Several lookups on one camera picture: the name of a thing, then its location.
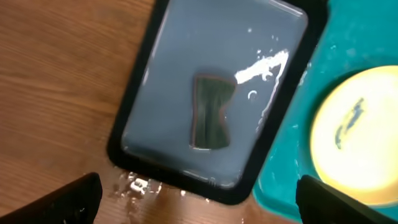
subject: teal tray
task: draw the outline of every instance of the teal tray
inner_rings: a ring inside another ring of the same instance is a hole
[[[308,140],[319,104],[355,73],[398,65],[398,1],[330,0],[328,7],[328,25],[253,189],[259,205],[297,222],[301,222],[295,203],[297,181],[305,174],[318,177]],[[374,209],[398,220],[397,206]]]

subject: black plastic piece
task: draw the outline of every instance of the black plastic piece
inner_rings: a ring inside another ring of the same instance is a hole
[[[138,157],[126,154],[121,149],[121,138],[124,127],[130,115],[134,99],[141,85],[141,80],[154,45],[158,30],[162,23],[169,0],[157,0],[152,12],[144,41],[137,56],[131,79],[116,116],[111,135],[109,137],[107,152],[110,160],[117,166],[131,170],[141,175],[148,176],[169,185],[188,190],[203,197],[225,204],[238,204],[245,200],[257,179],[258,173],[265,161],[272,142],[285,115],[287,107],[299,84],[300,78],[307,67],[318,40],[326,26],[328,19],[327,2],[323,0],[285,0],[285,2],[305,11],[308,17],[308,27],[302,37],[301,43],[287,68],[285,79],[280,85],[262,133],[255,143],[248,163],[243,171],[240,181],[230,189],[222,189],[208,182],[186,176],[180,172],[165,167],[155,166]]]
[[[304,224],[397,224],[308,175],[297,182],[296,203]]]
[[[90,173],[0,217],[0,224],[92,224],[101,198],[100,177]]]

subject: wood grain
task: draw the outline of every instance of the wood grain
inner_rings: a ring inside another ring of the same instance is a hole
[[[252,198],[227,207],[166,186],[113,195],[122,171],[105,145],[153,4],[0,0],[0,215],[95,171],[96,224],[287,223]]]

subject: yellow circular object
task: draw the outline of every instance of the yellow circular object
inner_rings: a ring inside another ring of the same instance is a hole
[[[398,202],[398,66],[366,70],[334,89],[310,137],[326,184],[367,205]]]

